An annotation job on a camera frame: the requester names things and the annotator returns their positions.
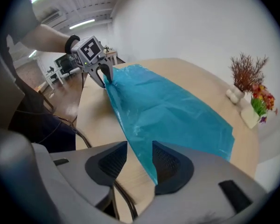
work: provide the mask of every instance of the wrist strap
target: wrist strap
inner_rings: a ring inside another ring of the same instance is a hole
[[[67,40],[67,42],[65,44],[65,47],[64,47],[64,50],[65,50],[66,54],[69,54],[69,55],[71,54],[70,47],[71,47],[71,44],[73,43],[74,40],[80,41],[80,37],[78,37],[77,35],[71,35],[69,37],[69,39]]]

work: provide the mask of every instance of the dried red branch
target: dried red branch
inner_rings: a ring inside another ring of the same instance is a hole
[[[268,57],[256,59],[255,65],[251,56],[240,53],[240,58],[231,57],[231,66],[234,85],[242,92],[253,91],[253,84],[262,84],[264,75],[261,69],[265,66]]]

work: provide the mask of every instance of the blue cloth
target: blue cloth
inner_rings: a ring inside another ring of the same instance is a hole
[[[140,65],[114,68],[112,84],[104,80],[121,128],[154,183],[153,140],[230,160],[232,127],[182,87]]]

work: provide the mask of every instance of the wooden floor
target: wooden floor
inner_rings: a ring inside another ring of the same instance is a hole
[[[117,63],[122,64],[123,62],[117,59]],[[78,113],[78,107],[82,93],[81,72],[79,71],[70,77],[63,78],[62,80],[64,83],[63,85],[59,82],[59,80],[56,80],[53,83],[54,90],[48,86],[43,94],[56,109],[54,112],[55,115],[73,121]],[[44,105],[49,110],[51,110],[46,102],[44,102]]]

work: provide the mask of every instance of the person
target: person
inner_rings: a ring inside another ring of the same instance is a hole
[[[25,94],[8,129],[25,135],[31,142],[44,145],[50,153],[75,150],[75,133],[71,127],[51,115],[43,105],[43,97],[17,75],[7,46],[8,35],[14,44],[21,42],[30,49],[61,53],[70,53],[79,38],[41,24],[35,17],[30,0],[14,3],[0,31],[1,56],[15,77],[15,83]]]

